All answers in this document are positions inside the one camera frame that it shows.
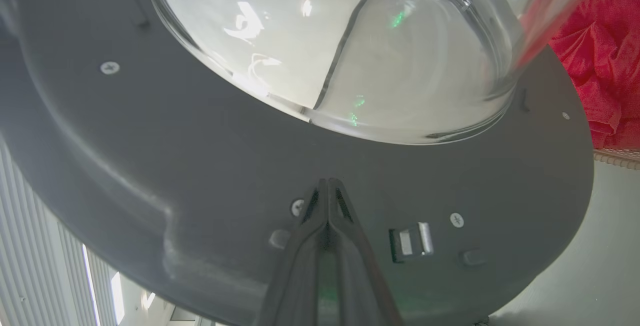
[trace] silver screw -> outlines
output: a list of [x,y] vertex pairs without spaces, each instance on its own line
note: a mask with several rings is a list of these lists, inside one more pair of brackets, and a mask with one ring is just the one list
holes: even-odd
[[457,212],[454,212],[453,214],[451,214],[451,216],[449,216],[448,219],[450,219],[451,224],[458,229],[464,226],[465,224],[465,220],[462,218],[462,215],[458,214]]
[[120,64],[114,61],[105,61],[100,65],[100,71],[105,75],[113,75],[120,71]]
[[297,199],[291,203],[291,214],[295,217],[300,216],[300,212],[302,211],[302,206],[304,206],[304,199]]

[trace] red cloth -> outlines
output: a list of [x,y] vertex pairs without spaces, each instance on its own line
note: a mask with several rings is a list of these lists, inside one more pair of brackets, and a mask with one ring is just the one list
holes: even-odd
[[640,148],[640,0],[583,0],[549,44],[578,91],[596,149]]

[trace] corrugated wall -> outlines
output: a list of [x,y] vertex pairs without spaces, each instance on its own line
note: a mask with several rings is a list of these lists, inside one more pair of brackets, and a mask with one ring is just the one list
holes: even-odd
[[[98,326],[82,243],[51,215],[0,135],[2,326]],[[109,267],[87,252],[100,326],[115,326]]]

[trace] gray floor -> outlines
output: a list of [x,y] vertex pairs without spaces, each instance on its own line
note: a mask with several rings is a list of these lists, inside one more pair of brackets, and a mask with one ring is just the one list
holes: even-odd
[[591,201],[567,250],[491,326],[640,325],[640,172],[596,162]]

